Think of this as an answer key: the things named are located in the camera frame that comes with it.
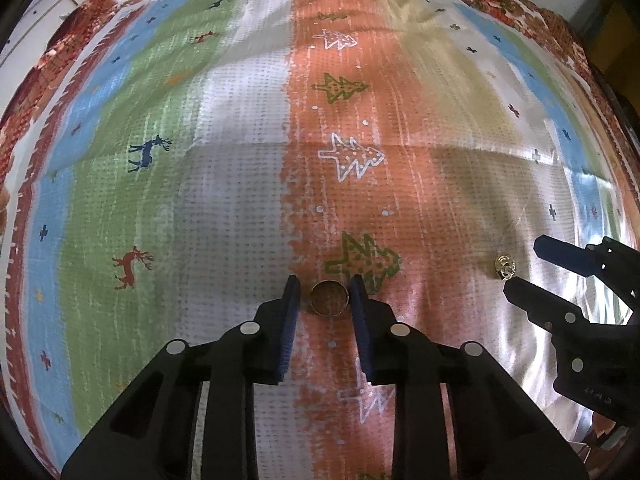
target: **reindeer print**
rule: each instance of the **reindeer print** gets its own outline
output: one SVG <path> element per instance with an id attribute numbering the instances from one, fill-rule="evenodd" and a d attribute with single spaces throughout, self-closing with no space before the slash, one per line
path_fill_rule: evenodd
<path id="1" fill-rule="evenodd" d="M 159 135 L 156 135 L 156 138 L 153 140 L 148 140 L 144 144 L 130 145 L 129 153 L 133 152 L 142 152 L 142 156 L 140 160 L 136 162 L 135 160 L 129 159 L 129 163 L 133 164 L 135 168 L 133 170 L 127 170 L 127 173 L 131 173 L 132 171 L 137 171 L 140 168 L 148 168 L 151 166 L 151 163 L 154 161 L 151 156 L 151 150 L 154 146 L 161 146 L 166 152 L 169 151 L 169 145 L 172 142 L 169 139 L 163 139 Z"/>
<path id="2" fill-rule="evenodd" d="M 148 262 L 152 262 L 154 258 L 151 254 L 147 252 L 142 253 L 136 246 L 133 246 L 132 251 L 129 251 L 121 258 L 112 258 L 112 260 L 115 262 L 113 264 L 114 267 L 122 267 L 122 269 L 124 270 L 123 277 L 119 277 L 117 274 L 115 275 L 116 278 L 122 282 L 122 285 L 116 286 L 114 288 L 116 290 L 122 290 L 123 288 L 127 288 L 128 286 L 133 288 L 133 285 L 136 282 L 136 277 L 133 274 L 132 268 L 133 262 L 135 262 L 136 260 L 142 262 L 143 264 L 145 264 L 147 270 L 151 270 L 151 264 Z"/>

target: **bedsheet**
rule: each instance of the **bedsheet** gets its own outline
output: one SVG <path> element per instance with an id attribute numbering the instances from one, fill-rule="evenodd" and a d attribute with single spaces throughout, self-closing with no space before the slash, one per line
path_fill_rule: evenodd
<path id="1" fill-rule="evenodd" d="M 629 316 L 532 252 L 637 240 L 637 161 L 552 38 L 526 0 L 85 2 L 0 123 L 2 386 L 45 466 L 167 340 L 218 338 L 289 273 L 305 305 L 362 274 L 584 434 L 494 269 L 508 254 L 590 320 Z M 261 478 L 388 478 L 394 390 L 366 383 L 350 316 L 303 310 L 285 383 L 255 394 Z"/>

